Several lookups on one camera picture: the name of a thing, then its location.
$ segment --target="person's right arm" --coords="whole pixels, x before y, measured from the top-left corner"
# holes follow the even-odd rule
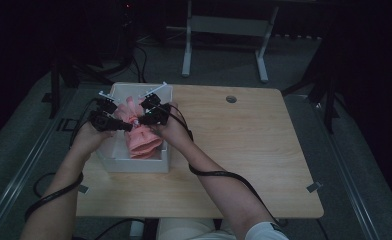
[[[171,113],[177,116],[172,108]],[[162,137],[202,172],[225,171],[206,155],[188,136],[175,119],[169,118],[166,127],[158,127]],[[264,205],[239,180],[220,176],[198,176],[212,201],[227,219],[237,239],[244,239],[249,229],[263,221],[273,222]]]

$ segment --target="white sleeve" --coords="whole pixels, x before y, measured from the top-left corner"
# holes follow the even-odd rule
[[[288,238],[274,223],[260,222],[249,229],[245,240],[288,240]]]

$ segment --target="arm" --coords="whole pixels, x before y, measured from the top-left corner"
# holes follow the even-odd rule
[[[90,154],[110,132],[97,132],[90,123],[80,129],[43,197],[75,182]],[[74,231],[78,188],[38,208],[25,224],[21,239],[71,239]]]
[[[171,113],[177,116],[174,108]],[[167,126],[158,127],[158,131],[195,169],[205,172],[224,171],[191,141],[175,119],[169,118]],[[198,178],[224,218],[230,222],[237,239],[244,239],[249,229],[259,222],[273,222],[264,205],[239,180],[212,176]]]

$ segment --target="pink cloth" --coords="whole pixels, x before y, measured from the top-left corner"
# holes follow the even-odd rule
[[[153,156],[162,139],[146,125],[140,125],[138,117],[143,115],[143,108],[134,104],[133,98],[126,99],[127,105],[120,104],[114,115],[122,121],[133,124],[130,132],[125,131],[126,144],[131,158],[146,159]]]

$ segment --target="wooden table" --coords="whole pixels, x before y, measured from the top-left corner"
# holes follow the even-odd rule
[[[200,148],[251,182],[275,217],[323,215],[317,192],[306,189],[313,180],[280,91],[174,85],[173,99]],[[167,174],[108,173],[93,154],[84,176],[78,216],[222,217],[175,149]]]

